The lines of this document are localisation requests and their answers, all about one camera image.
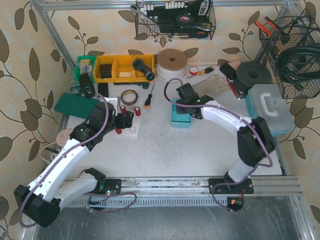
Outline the pink sanding disc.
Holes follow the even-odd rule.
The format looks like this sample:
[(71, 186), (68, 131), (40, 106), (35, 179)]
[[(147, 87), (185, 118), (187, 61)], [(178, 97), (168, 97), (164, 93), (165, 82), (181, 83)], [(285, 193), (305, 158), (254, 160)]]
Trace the pink sanding disc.
[(56, 136), (56, 143), (60, 147), (64, 147), (67, 141), (70, 139), (70, 134), (72, 133), (72, 129), (66, 128), (58, 133)]

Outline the black box in bin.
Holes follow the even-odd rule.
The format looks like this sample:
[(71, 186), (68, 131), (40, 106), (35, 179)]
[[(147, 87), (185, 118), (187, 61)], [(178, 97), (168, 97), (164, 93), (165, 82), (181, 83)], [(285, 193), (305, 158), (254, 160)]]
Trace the black box in bin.
[(112, 77), (112, 64), (101, 64), (99, 67), (99, 70), (100, 70), (100, 77), (102, 79)]

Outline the grey pipe fitting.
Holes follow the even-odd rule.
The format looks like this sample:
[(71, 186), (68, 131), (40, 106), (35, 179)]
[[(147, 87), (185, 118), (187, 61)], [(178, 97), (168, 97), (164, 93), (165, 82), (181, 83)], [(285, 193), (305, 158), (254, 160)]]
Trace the grey pipe fitting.
[(138, 71), (141, 72), (147, 81), (153, 81), (155, 78), (155, 73), (144, 64), (144, 62), (141, 59), (135, 59), (132, 63), (133, 68)]

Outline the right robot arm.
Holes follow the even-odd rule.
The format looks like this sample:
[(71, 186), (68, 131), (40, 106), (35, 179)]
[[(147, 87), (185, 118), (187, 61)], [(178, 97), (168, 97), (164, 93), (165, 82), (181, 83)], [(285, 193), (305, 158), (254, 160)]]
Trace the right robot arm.
[(210, 193), (230, 192), (239, 186), (259, 167), (271, 168), (271, 153), (276, 146), (267, 122), (262, 117), (244, 117), (222, 106), (209, 96), (199, 95), (190, 83), (176, 89), (179, 99), (174, 102), (179, 114), (189, 114), (199, 120), (213, 122), (235, 134), (238, 160), (228, 170), (221, 183), (216, 183)]

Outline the black aluminium extrusion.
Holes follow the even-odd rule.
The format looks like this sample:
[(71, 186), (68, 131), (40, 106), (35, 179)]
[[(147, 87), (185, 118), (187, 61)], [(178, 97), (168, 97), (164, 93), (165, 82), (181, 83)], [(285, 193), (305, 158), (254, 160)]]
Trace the black aluminium extrusion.
[(98, 93), (101, 94), (103, 97), (109, 97), (109, 85), (108, 83), (98, 83)]

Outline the black orange screwdriver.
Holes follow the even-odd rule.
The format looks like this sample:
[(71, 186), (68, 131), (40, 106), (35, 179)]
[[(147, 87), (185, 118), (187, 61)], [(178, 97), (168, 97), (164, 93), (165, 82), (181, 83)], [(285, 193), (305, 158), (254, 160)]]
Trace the black orange screwdriver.
[(152, 97), (153, 97), (152, 93), (153, 93), (154, 87), (155, 87), (155, 83), (153, 84), (153, 86), (152, 86), (152, 88), (151, 88), (151, 91), (150, 91), (150, 93), (148, 94), (148, 97), (147, 97), (147, 99), (146, 99), (145, 102), (144, 102), (144, 108), (145, 108), (145, 109), (148, 109), (148, 108), (150, 107), (150, 105), (151, 105), (151, 99), (152, 99)]

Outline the black spool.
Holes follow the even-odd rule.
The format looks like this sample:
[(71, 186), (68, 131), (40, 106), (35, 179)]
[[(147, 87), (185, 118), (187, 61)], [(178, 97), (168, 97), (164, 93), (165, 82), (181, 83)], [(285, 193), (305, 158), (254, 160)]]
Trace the black spool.
[(240, 64), (236, 69), (236, 78), (233, 80), (235, 88), (247, 94), (256, 84), (271, 84), (270, 71), (260, 63), (248, 61)]

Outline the brown tape roll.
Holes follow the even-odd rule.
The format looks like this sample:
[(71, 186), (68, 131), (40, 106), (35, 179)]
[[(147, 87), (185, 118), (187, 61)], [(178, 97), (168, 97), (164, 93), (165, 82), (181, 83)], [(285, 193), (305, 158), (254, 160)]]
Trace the brown tape roll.
[(121, 94), (120, 99), (124, 105), (132, 106), (137, 103), (139, 96), (136, 91), (128, 89)]

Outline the canvas work glove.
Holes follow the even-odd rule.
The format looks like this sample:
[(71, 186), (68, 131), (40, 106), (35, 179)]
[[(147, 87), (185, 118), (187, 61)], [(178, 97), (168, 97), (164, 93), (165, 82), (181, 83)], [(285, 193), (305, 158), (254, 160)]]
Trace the canvas work glove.
[(228, 82), (217, 74), (213, 74), (205, 80), (192, 85), (192, 88), (200, 97), (207, 95), (211, 98), (230, 89)]

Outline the red large spring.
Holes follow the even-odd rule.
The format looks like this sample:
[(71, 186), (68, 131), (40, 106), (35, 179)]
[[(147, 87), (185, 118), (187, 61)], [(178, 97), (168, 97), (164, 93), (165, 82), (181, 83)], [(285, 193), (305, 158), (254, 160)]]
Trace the red large spring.
[(115, 129), (115, 132), (116, 132), (117, 134), (121, 134), (121, 133), (122, 133), (122, 129), (116, 128), (116, 129)]
[(123, 115), (125, 115), (127, 113), (127, 109), (124, 105), (120, 106), (120, 111)]

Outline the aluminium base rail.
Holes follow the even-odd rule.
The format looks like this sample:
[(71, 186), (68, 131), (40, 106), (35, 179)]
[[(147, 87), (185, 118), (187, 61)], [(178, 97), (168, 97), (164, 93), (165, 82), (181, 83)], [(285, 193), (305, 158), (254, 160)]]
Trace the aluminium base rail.
[(244, 197), (301, 196), (295, 176), (252, 176), (235, 186), (220, 186), (217, 177), (107, 178), (104, 192), (76, 194), (67, 207), (93, 208), (227, 206)]

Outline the teal plastic spring tray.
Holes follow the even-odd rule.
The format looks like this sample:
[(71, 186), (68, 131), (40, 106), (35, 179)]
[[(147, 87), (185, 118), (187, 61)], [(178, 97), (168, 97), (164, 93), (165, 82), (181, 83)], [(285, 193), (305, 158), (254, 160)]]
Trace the teal plastic spring tray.
[(192, 125), (192, 116), (184, 113), (178, 114), (177, 106), (175, 104), (171, 105), (171, 118), (170, 124), (173, 128), (187, 129)]

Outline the teal clear toolbox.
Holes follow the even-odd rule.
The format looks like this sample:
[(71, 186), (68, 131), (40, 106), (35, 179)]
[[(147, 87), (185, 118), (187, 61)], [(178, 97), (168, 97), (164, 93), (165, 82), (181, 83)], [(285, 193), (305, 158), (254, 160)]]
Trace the teal clear toolbox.
[(249, 116), (265, 119), (273, 137), (294, 129), (294, 120), (276, 84), (255, 84), (245, 98)]

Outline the black digital meter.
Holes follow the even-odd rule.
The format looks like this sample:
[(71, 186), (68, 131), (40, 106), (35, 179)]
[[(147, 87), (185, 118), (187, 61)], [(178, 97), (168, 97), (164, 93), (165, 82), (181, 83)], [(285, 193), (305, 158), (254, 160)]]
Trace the black digital meter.
[(81, 92), (84, 94), (86, 98), (93, 98), (96, 96), (96, 91), (93, 82), (87, 73), (80, 75), (79, 86)]

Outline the white peg base plate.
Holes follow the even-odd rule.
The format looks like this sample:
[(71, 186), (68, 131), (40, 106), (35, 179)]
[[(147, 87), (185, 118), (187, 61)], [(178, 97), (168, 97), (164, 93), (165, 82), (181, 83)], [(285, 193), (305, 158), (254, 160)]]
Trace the white peg base plate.
[(126, 137), (126, 138), (137, 138), (138, 137), (140, 124), (141, 124), (141, 119), (142, 119), (143, 114), (142, 114), (142, 110), (140, 109), (141, 110), (141, 116), (136, 116), (136, 114), (135, 114), (135, 108), (136, 107), (138, 107), (138, 106), (134, 106), (134, 105), (125, 106), (127, 111), (131, 111), (131, 112), (134, 113), (132, 127), (131, 128), (122, 129), (122, 133), (121, 134), (117, 134), (116, 131), (114, 130), (116, 136)]

